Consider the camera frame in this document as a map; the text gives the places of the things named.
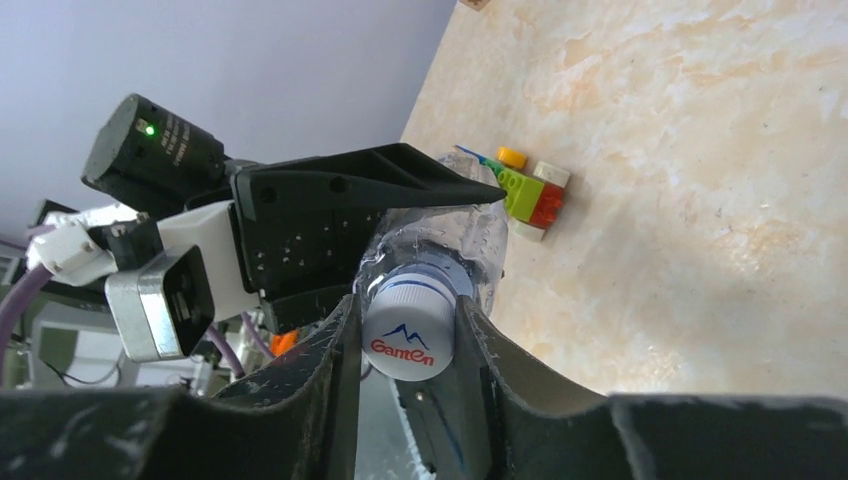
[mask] beige marble surface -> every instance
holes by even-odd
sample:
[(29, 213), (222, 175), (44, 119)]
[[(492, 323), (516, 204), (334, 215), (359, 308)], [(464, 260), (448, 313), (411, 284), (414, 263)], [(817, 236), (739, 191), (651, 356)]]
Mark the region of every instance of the beige marble surface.
[(848, 2), (492, 0), (457, 7), (403, 140), (573, 173), (493, 314), (560, 373), (848, 396), (846, 82)]

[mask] white bottle cap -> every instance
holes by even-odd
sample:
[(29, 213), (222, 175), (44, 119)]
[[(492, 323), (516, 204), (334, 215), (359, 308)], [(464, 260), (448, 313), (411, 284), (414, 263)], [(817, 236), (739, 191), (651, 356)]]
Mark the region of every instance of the white bottle cap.
[(374, 368), (408, 382), (427, 380), (453, 360), (456, 297), (417, 273), (380, 287), (362, 323), (362, 350)]

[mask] black cylinder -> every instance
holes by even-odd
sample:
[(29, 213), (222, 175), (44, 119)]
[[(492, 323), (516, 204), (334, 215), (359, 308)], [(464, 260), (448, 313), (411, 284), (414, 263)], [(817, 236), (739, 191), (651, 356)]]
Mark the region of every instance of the black cylinder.
[(224, 182), (224, 145), (209, 132), (138, 94), (123, 102), (94, 141), (83, 183), (164, 218)]

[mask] screw hole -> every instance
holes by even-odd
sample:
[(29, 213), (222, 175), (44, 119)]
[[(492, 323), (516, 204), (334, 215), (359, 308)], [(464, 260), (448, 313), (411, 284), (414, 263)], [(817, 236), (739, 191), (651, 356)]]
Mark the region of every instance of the screw hole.
[(344, 193), (350, 188), (350, 184), (344, 177), (336, 177), (330, 180), (330, 190), (335, 193)]
[(277, 201), (277, 191), (271, 187), (263, 188), (259, 192), (259, 200), (262, 200), (263, 203), (274, 203)]

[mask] blue mountain logo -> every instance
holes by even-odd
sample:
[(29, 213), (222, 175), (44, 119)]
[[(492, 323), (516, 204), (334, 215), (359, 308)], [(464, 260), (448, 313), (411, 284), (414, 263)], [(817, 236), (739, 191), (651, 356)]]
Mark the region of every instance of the blue mountain logo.
[(392, 336), (396, 333), (403, 333), (404, 338), (406, 338), (406, 343), (411, 344), (413, 340), (418, 340), (418, 343), (420, 343), (421, 346), (424, 347), (424, 350), (430, 350), (429, 348), (427, 348), (427, 344), (424, 343), (424, 340), (421, 340), (421, 336), (418, 335), (418, 333), (413, 333), (412, 335), (407, 333), (405, 323), (401, 323), (400, 325), (397, 326), (397, 328), (395, 328), (391, 332), (383, 335), (383, 337), (390, 337), (390, 336)]

